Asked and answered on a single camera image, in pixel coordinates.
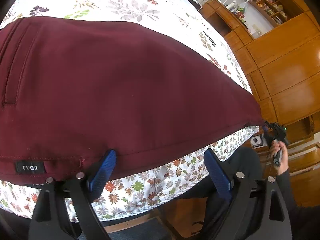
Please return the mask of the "person's right forearm black sleeve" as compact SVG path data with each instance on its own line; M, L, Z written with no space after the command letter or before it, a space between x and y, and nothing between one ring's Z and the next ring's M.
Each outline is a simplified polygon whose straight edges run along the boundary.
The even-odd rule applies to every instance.
M298 207L291 189L289 170L277 175L276 181L280 188L289 216L294 217L297 214Z

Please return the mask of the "person's right hand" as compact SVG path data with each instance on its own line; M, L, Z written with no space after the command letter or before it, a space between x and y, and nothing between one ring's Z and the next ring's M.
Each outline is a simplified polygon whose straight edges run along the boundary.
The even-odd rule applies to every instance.
M281 175L289 169L288 150L284 142L279 140L272 141L271 144L272 164L277 171L277 175Z

